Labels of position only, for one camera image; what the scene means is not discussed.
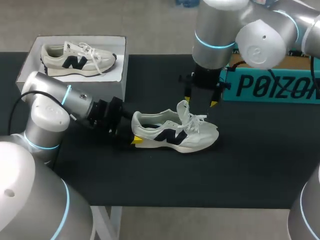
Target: screw hole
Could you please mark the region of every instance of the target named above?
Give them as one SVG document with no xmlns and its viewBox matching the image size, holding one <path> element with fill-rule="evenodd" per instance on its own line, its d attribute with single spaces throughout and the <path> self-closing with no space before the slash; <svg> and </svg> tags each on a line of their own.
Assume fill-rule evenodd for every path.
<svg viewBox="0 0 320 240">
<path fill-rule="evenodd" d="M 4 190 L 4 195 L 6 195 L 9 198 L 13 198 L 15 196 L 15 192 L 11 189 L 6 189 Z"/>
</svg>

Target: shoe tongue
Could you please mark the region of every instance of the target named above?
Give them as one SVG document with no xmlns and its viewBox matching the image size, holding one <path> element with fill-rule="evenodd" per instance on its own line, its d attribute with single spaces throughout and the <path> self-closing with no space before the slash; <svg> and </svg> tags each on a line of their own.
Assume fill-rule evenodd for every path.
<svg viewBox="0 0 320 240">
<path fill-rule="evenodd" d="M 182 124 L 186 124 L 189 121 L 189 103 L 186 100 L 183 100 L 176 105 L 176 112 L 178 113 Z"/>
<path fill-rule="evenodd" d="M 73 44 L 71 42 L 65 41 L 64 42 L 64 47 L 63 47 L 63 51 L 64 52 L 69 52 L 69 51 L 77 51 L 77 52 L 81 52 L 82 47 Z"/>
</svg>

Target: blue led ring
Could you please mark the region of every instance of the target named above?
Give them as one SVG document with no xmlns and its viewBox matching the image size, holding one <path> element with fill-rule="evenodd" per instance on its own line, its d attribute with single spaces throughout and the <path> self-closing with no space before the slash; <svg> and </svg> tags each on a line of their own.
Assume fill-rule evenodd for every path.
<svg viewBox="0 0 320 240">
<path fill-rule="evenodd" d="M 274 12 L 276 12 L 276 13 L 280 13 L 280 14 L 282 14 L 282 15 L 284 15 L 284 16 L 286 16 L 286 17 L 288 17 L 293 23 L 294 23 L 294 25 L 295 25 L 295 28 L 296 28 L 296 32 L 297 32 L 297 37 L 296 37 L 296 40 L 295 40 L 295 42 L 297 42 L 298 41 L 298 39 L 299 39 L 299 28 L 298 28 L 298 24 L 296 23 L 296 21 L 290 16 L 290 15 L 288 15 L 286 12 L 284 12 L 284 11 L 281 11 L 281 10 L 274 10 Z"/>
<path fill-rule="evenodd" d="M 65 101 L 66 101 L 66 99 L 68 97 L 68 94 L 69 94 L 70 90 L 71 90 L 71 85 L 68 85 L 68 88 L 67 88 L 67 90 L 65 92 L 65 95 L 64 95 L 64 97 L 62 99 L 62 102 L 61 102 L 62 105 L 65 104 Z"/>
<path fill-rule="evenodd" d="M 213 45 L 210 45 L 210 44 L 202 41 L 202 40 L 198 37 L 198 35 L 197 35 L 196 32 L 194 32 L 194 35 L 195 35 L 196 39 L 197 39 L 202 45 L 204 45 L 204 46 L 206 46 L 206 47 L 208 47 L 208 48 L 211 48 L 211 49 L 227 49 L 227 48 L 230 48 L 231 46 L 233 46 L 233 45 L 236 44 L 236 43 L 234 42 L 234 43 L 231 43 L 231 44 L 226 45 L 226 46 L 213 46 Z"/>
<path fill-rule="evenodd" d="M 309 225 L 307 219 L 306 219 L 306 216 L 305 216 L 305 213 L 304 213 L 304 210 L 303 210 L 303 207 L 302 207 L 302 195 L 304 193 L 304 190 L 305 190 L 305 187 L 306 187 L 307 184 L 304 185 L 302 191 L 301 191 L 301 195 L 300 195 L 300 210 L 301 210 L 301 215 L 302 215 L 302 218 L 304 220 L 304 223 L 305 225 L 307 226 L 307 228 L 309 229 L 310 233 L 314 236 L 314 238 L 316 240 L 320 240 L 320 238 L 315 234 L 315 232 L 312 230 L 311 226 Z"/>
<path fill-rule="evenodd" d="M 32 147 L 37 148 L 37 149 L 52 150 L 52 149 L 56 149 L 57 147 L 59 147 L 59 145 L 54 146 L 54 147 L 43 147 L 43 146 L 35 145 L 31 141 L 29 141 L 29 139 L 26 136 L 26 132 L 24 132 L 24 138 Z"/>
<path fill-rule="evenodd" d="M 68 189 L 68 186 L 65 183 L 65 181 L 63 179 L 61 179 L 61 180 L 64 183 L 65 191 L 66 191 L 66 206 L 65 206 L 64 214 L 63 214 L 62 220 L 60 222 L 60 225 L 59 225 L 59 227 L 57 228 L 57 230 L 55 231 L 53 237 L 50 240 L 56 240 L 56 238 L 60 234 L 62 228 L 64 227 L 64 225 L 66 223 L 68 212 L 69 212 L 69 207 L 70 207 L 69 189 Z"/>
</svg>

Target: cardboard box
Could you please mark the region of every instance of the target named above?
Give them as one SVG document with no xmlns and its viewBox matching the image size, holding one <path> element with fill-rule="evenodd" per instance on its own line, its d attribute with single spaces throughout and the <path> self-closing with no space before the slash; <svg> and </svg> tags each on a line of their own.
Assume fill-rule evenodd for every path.
<svg viewBox="0 0 320 240">
<path fill-rule="evenodd" d="M 233 54 L 230 67 L 243 61 L 239 54 Z M 272 69 L 279 82 L 289 90 L 302 90 L 300 93 L 283 91 L 267 70 L 239 65 L 235 72 L 224 71 L 221 77 L 231 83 L 231 89 L 223 92 L 225 101 L 320 104 L 320 94 L 311 78 L 310 59 L 302 56 L 287 56 Z M 314 74 L 320 86 L 320 60 L 314 59 Z"/>
<path fill-rule="evenodd" d="M 42 64 L 41 47 L 43 44 L 64 45 L 65 41 L 72 43 L 86 43 L 92 48 L 108 50 L 117 56 L 117 60 L 112 70 L 105 75 L 85 77 L 78 74 L 55 77 L 72 85 L 75 88 L 92 93 L 95 100 L 103 99 L 110 101 L 113 97 L 125 99 L 128 53 L 126 50 L 127 39 L 124 36 L 38 36 L 20 70 L 16 84 L 20 91 L 22 90 L 26 79 L 33 71 L 45 72 Z"/>
</svg>

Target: white shoe box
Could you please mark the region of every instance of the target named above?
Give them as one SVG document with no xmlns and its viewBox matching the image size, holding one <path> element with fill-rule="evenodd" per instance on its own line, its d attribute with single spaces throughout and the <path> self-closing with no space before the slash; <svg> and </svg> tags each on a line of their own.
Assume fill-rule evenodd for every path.
<svg viewBox="0 0 320 240">
<path fill-rule="evenodd" d="M 78 74 L 54 77 L 74 88 L 91 93 L 95 100 L 102 99 L 109 102 L 113 97 L 125 99 L 128 53 L 127 39 L 124 36 L 38 36 L 20 70 L 16 84 L 20 91 L 30 73 L 38 71 L 45 73 L 41 62 L 41 47 L 43 44 L 64 45 L 65 41 L 78 44 L 80 42 L 92 48 L 107 50 L 116 54 L 116 61 L 110 71 L 104 75 L 85 77 Z"/>
</svg>

